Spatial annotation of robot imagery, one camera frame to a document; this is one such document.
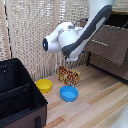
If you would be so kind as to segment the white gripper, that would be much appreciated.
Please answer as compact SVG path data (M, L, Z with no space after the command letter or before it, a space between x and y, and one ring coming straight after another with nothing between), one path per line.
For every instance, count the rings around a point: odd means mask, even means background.
M65 57L66 62L72 62L72 61L77 61L78 60L78 56L75 57Z

